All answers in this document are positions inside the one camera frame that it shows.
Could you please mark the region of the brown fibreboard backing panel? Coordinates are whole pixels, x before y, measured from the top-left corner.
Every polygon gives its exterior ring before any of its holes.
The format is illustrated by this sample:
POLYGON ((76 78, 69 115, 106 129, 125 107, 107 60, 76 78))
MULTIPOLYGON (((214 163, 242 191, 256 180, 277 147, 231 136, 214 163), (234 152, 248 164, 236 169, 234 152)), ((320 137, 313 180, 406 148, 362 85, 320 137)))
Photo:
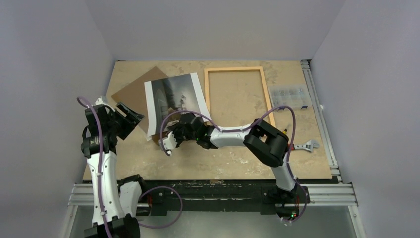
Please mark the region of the brown fibreboard backing panel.
POLYGON ((157 136, 147 136, 148 110, 144 83, 165 78, 168 78, 168 76, 155 66, 111 96, 115 102, 121 102, 133 111, 144 115, 138 127, 146 134, 148 140, 152 139, 155 143, 157 143, 157 136))

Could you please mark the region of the photo with glass pane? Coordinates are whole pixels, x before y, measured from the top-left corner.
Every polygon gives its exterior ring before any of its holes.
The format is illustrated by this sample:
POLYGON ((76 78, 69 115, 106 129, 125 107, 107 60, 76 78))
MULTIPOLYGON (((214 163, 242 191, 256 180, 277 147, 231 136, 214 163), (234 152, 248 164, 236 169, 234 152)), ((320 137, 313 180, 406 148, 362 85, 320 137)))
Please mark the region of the photo with glass pane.
POLYGON ((144 87, 148 137, 159 134, 163 120, 174 111, 190 110, 211 118, 197 73, 147 81, 144 87))

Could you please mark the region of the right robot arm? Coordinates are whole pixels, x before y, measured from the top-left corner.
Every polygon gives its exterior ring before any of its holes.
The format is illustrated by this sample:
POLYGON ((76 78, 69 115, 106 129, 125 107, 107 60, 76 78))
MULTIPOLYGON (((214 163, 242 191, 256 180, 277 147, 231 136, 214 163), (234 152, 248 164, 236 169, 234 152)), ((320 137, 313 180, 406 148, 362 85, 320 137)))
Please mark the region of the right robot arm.
POLYGON ((299 192, 297 178, 289 164, 290 152, 295 149, 286 134, 263 119, 240 127, 217 127, 206 124, 201 116, 194 113, 182 114, 178 123, 168 128, 160 145, 171 155, 172 150, 184 141, 195 141, 204 149, 222 147, 246 147, 261 163, 270 167, 276 179, 274 196, 285 202, 304 199, 299 192))

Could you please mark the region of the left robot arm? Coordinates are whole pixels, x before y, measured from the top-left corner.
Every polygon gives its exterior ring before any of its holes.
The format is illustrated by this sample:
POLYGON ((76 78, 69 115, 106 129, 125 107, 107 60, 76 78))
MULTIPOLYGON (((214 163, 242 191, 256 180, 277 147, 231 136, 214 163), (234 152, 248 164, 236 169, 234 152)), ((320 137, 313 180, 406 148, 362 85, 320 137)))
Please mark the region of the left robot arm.
POLYGON ((86 238, 138 238, 137 203, 146 200, 148 190, 140 175, 118 181, 115 175, 118 139, 134 130, 144 115, 123 103, 113 109, 102 98, 85 109, 88 125, 82 133, 81 151, 92 177, 94 212, 86 238))

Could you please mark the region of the wooden picture frame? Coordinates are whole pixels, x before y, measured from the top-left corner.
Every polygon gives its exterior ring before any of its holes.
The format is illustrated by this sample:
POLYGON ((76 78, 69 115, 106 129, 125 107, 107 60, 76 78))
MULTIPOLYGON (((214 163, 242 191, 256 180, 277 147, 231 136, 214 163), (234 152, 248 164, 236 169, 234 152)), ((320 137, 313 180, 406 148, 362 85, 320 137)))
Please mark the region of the wooden picture frame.
POLYGON ((272 109, 262 66, 204 69, 205 100, 219 126, 252 123, 272 109))

